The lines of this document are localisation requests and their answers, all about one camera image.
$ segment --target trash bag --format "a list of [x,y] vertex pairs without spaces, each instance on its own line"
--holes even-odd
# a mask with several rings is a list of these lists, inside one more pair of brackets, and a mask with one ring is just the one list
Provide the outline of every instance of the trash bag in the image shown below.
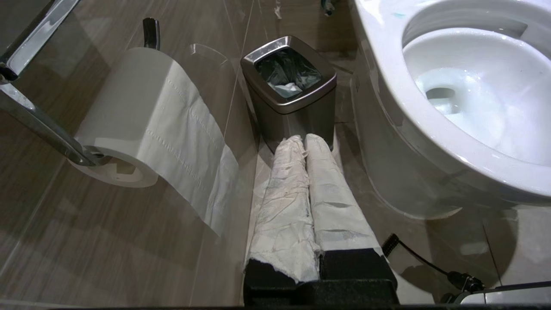
[[264,58],[258,62],[256,70],[283,98],[300,94],[321,80],[321,73],[301,54],[289,48]]

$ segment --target toilet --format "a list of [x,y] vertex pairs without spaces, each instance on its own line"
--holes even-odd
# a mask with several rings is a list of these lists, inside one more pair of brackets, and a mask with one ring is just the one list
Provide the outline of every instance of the toilet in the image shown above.
[[551,206],[551,1],[352,0],[364,167],[413,218]]

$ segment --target toilet paper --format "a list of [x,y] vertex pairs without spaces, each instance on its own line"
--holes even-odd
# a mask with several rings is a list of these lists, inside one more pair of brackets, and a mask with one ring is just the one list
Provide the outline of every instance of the toilet paper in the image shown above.
[[161,176],[221,235],[239,166],[199,91],[169,56],[126,51],[75,139],[112,156],[99,167],[74,165],[83,173],[132,188]]
[[374,248],[380,245],[362,213],[325,140],[307,134],[306,166],[316,243],[321,250]]
[[275,150],[249,252],[250,259],[271,264],[295,282],[320,278],[305,154],[300,136],[284,140]]

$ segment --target trash can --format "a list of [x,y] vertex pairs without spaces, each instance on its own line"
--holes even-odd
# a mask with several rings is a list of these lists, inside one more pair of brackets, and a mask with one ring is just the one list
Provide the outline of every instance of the trash can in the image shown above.
[[307,133],[333,148],[337,74],[293,36],[272,41],[241,60],[262,136],[275,152],[283,138]]

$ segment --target tiled floor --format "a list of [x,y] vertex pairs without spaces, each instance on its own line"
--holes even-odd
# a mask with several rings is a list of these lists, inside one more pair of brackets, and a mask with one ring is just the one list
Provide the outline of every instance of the tiled floor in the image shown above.
[[[333,154],[342,165],[347,182],[379,243],[397,234],[418,254],[446,271],[468,272],[487,287],[551,280],[549,234],[541,232],[551,222],[551,211],[534,207],[487,211],[463,209],[438,221],[404,217],[387,207],[370,184],[362,163],[350,98],[349,79],[355,54],[323,53],[338,74]],[[262,202],[270,174],[272,154],[261,143],[249,226]],[[447,292],[459,293],[446,277],[417,261],[398,246],[388,258],[399,275],[402,303],[438,302]]]

